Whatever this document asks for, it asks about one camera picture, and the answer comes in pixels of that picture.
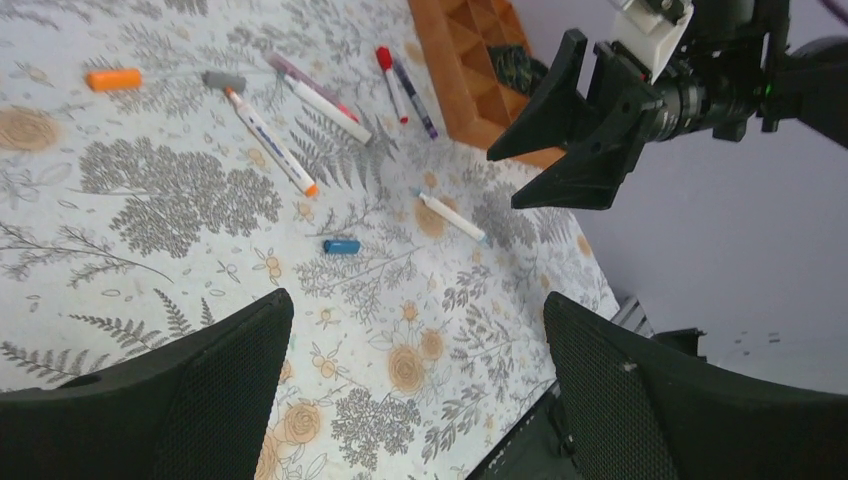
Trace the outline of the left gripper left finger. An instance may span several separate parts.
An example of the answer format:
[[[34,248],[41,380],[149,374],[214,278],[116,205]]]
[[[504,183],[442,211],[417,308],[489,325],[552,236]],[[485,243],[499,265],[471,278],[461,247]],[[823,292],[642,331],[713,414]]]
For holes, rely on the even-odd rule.
[[[2,477],[252,478],[293,317],[276,289],[136,358],[3,394]]]

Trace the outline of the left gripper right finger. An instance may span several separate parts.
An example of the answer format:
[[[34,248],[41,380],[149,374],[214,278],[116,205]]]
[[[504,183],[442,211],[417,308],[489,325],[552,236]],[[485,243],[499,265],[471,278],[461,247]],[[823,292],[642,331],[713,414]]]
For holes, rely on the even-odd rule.
[[[553,292],[564,446],[585,479],[843,479],[847,398],[721,369]]]

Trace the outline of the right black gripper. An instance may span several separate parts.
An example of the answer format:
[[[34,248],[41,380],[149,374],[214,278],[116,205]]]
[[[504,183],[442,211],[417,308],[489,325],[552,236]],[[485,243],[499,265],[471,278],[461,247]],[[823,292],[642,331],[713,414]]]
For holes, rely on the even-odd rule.
[[[564,32],[540,86],[487,150],[499,161],[580,141],[513,194],[514,209],[607,210],[650,141],[663,108],[658,90],[620,43],[598,42],[589,105],[578,90],[587,45],[582,31]]]

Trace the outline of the purple pen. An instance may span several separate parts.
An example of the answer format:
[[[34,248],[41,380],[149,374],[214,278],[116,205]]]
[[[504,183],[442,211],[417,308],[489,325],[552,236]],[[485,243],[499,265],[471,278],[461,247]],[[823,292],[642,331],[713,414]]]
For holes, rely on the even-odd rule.
[[[415,110],[417,116],[421,120],[422,125],[424,126],[427,134],[429,135],[429,137],[432,140],[437,139],[438,138],[438,131],[437,131],[428,111],[426,110],[426,107],[423,103],[421,96],[419,95],[419,93],[418,93],[417,89],[415,88],[409,74],[407,73],[406,68],[397,59],[395,59],[393,61],[393,66],[394,66],[394,70],[395,70],[395,72],[396,72],[396,74],[397,74],[397,76],[400,80],[400,83],[401,83],[404,91],[406,92],[407,96],[409,97],[411,104],[413,106],[413,109]]]

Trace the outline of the white pen blue tip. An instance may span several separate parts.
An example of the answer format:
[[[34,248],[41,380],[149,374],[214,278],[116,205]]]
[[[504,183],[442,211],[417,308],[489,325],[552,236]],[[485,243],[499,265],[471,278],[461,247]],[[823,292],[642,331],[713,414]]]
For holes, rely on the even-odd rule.
[[[488,235],[481,228],[464,218],[447,204],[421,190],[413,189],[412,192],[413,195],[421,200],[427,208],[464,232],[467,236],[473,238],[478,243],[485,245],[489,244]]]

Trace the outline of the blue pen cap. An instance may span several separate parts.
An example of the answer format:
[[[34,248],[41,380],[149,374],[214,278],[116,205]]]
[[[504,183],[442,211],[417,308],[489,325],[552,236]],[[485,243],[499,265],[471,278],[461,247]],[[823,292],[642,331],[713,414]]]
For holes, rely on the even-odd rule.
[[[328,255],[356,255],[361,243],[354,239],[328,239],[323,242],[323,250]]]

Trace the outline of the white pen red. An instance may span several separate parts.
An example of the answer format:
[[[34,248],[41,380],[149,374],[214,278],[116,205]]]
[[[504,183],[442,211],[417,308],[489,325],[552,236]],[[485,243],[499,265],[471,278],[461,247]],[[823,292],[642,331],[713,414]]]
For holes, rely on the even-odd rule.
[[[387,82],[391,100],[401,125],[408,123],[408,113],[401,96],[400,81],[394,70],[393,57],[390,50],[386,46],[379,46],[375,50],[375,55],[383,75]]]

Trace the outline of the white pen orange tip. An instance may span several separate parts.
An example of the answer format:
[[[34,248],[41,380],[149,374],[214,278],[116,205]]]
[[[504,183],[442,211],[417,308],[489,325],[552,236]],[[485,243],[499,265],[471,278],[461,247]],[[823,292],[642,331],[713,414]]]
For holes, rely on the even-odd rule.
[[[319,193],[315,180],[260,117],[258,112],[242,97],[241,93],[246,86],[246,79],[238,75],[212,70],[204,71],[200,74],[200,78],[206,87],[221,90],[224,93],[241,121],[303,195],[308,198],[315,197]]]

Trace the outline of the orange pen cap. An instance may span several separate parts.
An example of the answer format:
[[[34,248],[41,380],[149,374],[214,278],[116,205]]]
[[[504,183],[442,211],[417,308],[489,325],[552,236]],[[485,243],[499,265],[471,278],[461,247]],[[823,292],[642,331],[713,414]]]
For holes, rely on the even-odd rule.
[[[110,92],[138,89],[143,79],[140,70],[131,68],[90,71],[85,76],[85,82],[94,92]]]

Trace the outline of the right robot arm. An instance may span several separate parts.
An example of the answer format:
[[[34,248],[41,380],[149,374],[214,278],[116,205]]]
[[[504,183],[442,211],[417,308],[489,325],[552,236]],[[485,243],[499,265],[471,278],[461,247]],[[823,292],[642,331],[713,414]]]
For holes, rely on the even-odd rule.
[[[610,208],[645,145],[693,132],[742,140],[795,119],[847,142],[847,41],[788,48],[786,1],[620,1],[608,41],[566,31],[540,86],[488,148],[491,161],[559,147],[515,209]]]

